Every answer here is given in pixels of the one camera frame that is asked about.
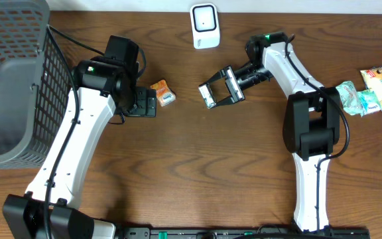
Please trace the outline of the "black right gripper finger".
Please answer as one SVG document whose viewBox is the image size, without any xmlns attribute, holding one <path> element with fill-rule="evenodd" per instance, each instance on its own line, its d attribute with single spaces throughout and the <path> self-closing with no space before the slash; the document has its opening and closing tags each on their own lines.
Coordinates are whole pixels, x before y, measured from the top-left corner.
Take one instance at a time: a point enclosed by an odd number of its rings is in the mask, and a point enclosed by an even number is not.
<svg viewBox="0 0 382 239">
<path fill-rule="evenodd" d="M 206 80 L 205 82 L 201 83 L 200 86 L 210 85 L 213 82 L 215 82 L 215 81 L 217 81 L 219 79 L 222 79 L 222 78 L 225 78 L 225 72 L 224 72 L 224 70 L 219 70 L 212 77 L 210 77 L 208 80 Z"/>
<path fill-rule="evenodd" d="M 232 104 L 235 103 L 235 100 L 233 99 L 232 96 L 228 96 L 228 97 L 225 97 L 222 100 L 214 99 L 214 102 L 215 102 L 215 105 L 213 106 L 213 108 L 216 108 L 216 107 L 219 107 L 219 106 L 232 105 Z"/>
</svg>

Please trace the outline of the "light green pack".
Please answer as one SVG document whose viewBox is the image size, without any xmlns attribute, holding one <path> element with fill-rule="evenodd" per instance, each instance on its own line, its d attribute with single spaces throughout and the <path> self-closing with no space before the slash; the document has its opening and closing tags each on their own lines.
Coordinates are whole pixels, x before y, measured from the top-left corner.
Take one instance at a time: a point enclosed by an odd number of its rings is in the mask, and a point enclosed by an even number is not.
<svg viewBox="0 0 382 239">
<path fill-rule="evenodd" d="M 339 92 L 342 107 L 346 113 L 351 116 L 365 115 L 365 109 L 357 95 L 357 90 L 353 82 L 345 81 L 336 86 L 336 90 Z"/>
</svg>

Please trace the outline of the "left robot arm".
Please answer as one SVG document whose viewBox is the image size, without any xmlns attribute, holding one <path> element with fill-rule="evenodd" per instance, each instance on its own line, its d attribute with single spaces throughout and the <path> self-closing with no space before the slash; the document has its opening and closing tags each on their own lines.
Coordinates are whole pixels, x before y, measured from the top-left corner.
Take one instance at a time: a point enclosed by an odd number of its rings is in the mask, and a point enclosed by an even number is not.
<svg viewBox="0 0 382 239">
<path fill-rule="evenodd" d="M 23 196 L 8 195 L 3 216 L 14 238 L 118 238 L 114 222 L 81 212 L 86 173 L 113 116 L 153 118 L 155 90 L 138 86 L 146 62 L 139 45 L 110 36 L 105 52 L 70 75 L 67 109 L 43 166 Z"/>
</svg>

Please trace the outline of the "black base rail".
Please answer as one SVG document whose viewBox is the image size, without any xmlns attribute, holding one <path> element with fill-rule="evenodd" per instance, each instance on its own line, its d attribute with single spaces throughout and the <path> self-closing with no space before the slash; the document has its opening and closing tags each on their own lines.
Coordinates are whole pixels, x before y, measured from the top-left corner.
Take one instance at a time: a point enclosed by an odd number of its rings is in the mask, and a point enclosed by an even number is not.
<svg viewBox="0 0 382 239">
<path fill-rule="evenodd" d="M 367 229 L 327 229 L 324 232 L 297 232 L 280 226 L 262 226 L 258 229 L 171 229 L 171 228 L 146 228 L 123 227 L 117 230 L 115 239 L 370 239 Z"/>
</svg>

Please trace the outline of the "dark grey plastic basket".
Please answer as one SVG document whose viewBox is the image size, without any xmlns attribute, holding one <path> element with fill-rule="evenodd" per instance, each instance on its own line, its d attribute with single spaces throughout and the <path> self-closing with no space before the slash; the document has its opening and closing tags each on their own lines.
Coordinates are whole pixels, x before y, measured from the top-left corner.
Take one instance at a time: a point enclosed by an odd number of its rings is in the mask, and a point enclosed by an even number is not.
<svg viewBox="0 0 382 239">
<path fill-rule="evenodd" d="M 46 1 L 0 0 L 0 169 L 40 167 L 66 112 L 64 57 Z"/>
</svg>

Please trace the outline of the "orange snack pack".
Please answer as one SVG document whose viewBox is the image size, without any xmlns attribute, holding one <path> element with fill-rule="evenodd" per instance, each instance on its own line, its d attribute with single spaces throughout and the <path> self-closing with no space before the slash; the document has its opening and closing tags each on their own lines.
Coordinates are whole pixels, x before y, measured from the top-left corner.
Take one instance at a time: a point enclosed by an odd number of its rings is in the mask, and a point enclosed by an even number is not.
<svg viewBox="0 0 382 239">
<path fill-rule="evenodd" d="M 162 107 L 176 100 L 176 94 L 168 87 L 166 80 L 151 85 L 151 89 L 156 91 L 157 100 Z"/>
</svg>

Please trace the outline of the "white barcode scanner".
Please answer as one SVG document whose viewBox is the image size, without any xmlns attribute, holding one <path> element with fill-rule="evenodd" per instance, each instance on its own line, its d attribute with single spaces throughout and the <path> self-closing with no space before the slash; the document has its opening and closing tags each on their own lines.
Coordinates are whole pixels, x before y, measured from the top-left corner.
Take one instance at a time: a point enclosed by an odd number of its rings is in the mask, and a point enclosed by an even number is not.
<svg viewBox="0 0 382 239">
<path fill-rule="evenodd" d="M 218 10 L 213 3 L 200 3 L 191 6 L 190 21 L 195 49 L 219 46 L 221 36 Z"/>
</svg>

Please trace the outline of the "small teal tissue pack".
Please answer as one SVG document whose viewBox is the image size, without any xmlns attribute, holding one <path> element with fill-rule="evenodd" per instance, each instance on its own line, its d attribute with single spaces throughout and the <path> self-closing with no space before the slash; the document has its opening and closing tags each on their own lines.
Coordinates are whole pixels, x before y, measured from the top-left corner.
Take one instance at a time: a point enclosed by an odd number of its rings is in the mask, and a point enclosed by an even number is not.
<svg viewBox="0 0 382 239">
<path fill-rule="evenodd" d="M 381 111 L 381 105 L 372 90 L 364 90 L 357 92 L 357 96 L 361 102 L 363 113 L 362 115 L 373 114 Z"/>
</svg>

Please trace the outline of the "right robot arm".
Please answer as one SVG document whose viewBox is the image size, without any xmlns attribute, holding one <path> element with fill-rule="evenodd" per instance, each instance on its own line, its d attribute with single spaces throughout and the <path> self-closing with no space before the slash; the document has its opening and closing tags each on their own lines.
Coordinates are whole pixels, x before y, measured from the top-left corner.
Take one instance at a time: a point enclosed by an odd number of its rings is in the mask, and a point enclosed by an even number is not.
<svg viewBox="0 0 382 239">
<path fill-rule="evenodd" d="M 237 70 L 222 68 L 198 89 L 212 109 L 242 102 L 246 89 L 277 81 L 287 98 L 283 141 L 296 168 L 292 222 L 299 233 L 327 235 L 326 175 L 340 138 L 340 96 L 310 75 L 294 53 L 292 40 L 283 32 L 252 36 L 245 45 L 248 63 Z"/>
</svg>

